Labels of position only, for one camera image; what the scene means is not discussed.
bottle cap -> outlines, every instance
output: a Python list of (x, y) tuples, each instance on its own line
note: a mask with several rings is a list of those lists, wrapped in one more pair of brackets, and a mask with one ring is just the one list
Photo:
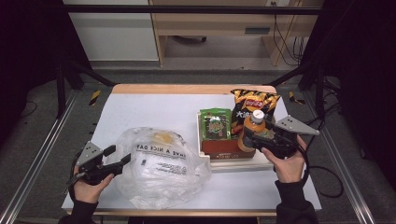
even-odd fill
[(264, 112), (261, 110), (255, 110), (251, 114), (251, 121), (255, 123), (261, 123), (264, 120)]

black curtain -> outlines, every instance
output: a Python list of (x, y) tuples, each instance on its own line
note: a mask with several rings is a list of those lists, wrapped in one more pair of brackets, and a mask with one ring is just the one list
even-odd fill
[[(341, 13), (319, 16), (302, 64), (319, 56), (314, 67), (320, 66), (325, 76), (339, 78), (339, 101), (361, 144), (361, 152), (377, 162), (396, 189), (396, 142), (392, 130), (396, 124), (394, 6), (392, 1), (369, 0), (327, 0), (325, 4), (341, 9)], [(324, 50), (316, 54), (323, 43)], [(317, 72), (311, 69), (303, 79), (313, 84)]]

white table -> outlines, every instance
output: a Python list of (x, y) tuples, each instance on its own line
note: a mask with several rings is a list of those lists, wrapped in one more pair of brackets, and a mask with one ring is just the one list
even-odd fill
[[(273, 87), (247, 85), (139, 85), (120, 84), (113, 89), (92, 137), (100, 148), (113, 145), (120, 135), (135, 127), (152, 127), (179, 133), (192, 147), (198, 146), (196, 113), (202, 108), (234, 107), (230, 90), (247, 89), (276, 92)], [(287, 116), (280, 99), (275, 119)], [(118, 191), (113, 181), (101, 194), (96, 215), (111, 216), (275, 216), (280, 203), (275, 186), (276, 173), (269, 161), (266, 169), (240, 172), (215, 172), (203, 190), (191, 201), (163, 210), (136, 209)], [(318, 195), (309, 178), (304, 186), (305, 198), (321, 209)], [(67, 196), (62, 206), (71, 212), (73, 203)]]

hand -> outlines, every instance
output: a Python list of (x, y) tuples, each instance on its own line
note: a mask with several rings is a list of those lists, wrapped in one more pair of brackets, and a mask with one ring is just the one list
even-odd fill
[[(76, 173), (78, 173), (78, 166), (74, 168), (74, 174)], [(76, 200), (84, 203), (97, 203), (100, 194), (110, 184), (113, 177), (113, 174), (108, 175), (100, 184), (95, 186), (89, 185), (80, 179), (74, 185)]]
[[(304, 150), (306, 150), (306, 143), (300, 135), (297, 135), (297, 142)], [(305, 160), (300, 151), (297, 150), (292, 157), (285, 160), (277, 158), (265, 147), (262, 148), (262, 153), (264, 153), (268, 161), (275, 166), (277, 178), (281, 183), (294, 183), (301, 180)]]

small bottle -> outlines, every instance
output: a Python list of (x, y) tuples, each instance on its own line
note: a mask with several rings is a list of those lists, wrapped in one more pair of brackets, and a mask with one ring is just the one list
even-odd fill
[(264, 132), (265, 120), (264, 113), (261, 110), (255, 110), (250, 116), (247, 116), (244, 121), (244, 129), (239, 135), (238, 146), (242, 151), (254, 151), (251, 137), (254, 133)]

